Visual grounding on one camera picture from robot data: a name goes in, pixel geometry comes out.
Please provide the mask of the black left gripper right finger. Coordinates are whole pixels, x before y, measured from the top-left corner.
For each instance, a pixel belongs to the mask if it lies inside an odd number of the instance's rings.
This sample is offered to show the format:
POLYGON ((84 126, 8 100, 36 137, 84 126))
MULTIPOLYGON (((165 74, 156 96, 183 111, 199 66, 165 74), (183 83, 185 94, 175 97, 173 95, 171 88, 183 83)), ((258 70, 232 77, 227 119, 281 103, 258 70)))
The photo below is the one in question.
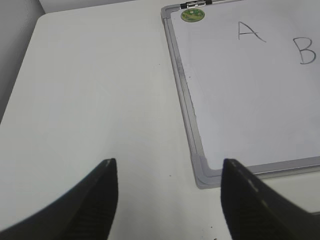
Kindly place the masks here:
POLYGON ((318 240, 320 216, 287 200, 236 159, 223 161, 220 201, 234 240, 318 240))

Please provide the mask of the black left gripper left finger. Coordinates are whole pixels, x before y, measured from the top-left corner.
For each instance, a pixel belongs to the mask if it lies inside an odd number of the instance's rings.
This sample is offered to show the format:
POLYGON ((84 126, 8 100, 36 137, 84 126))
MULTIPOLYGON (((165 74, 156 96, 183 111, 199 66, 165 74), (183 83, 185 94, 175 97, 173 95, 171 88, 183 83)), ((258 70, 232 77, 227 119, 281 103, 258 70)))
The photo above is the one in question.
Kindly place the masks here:
POLYGON ((106 240, 118 205, 114 158, 99 163, 67 193, 0 232, 2 240, 106 240))

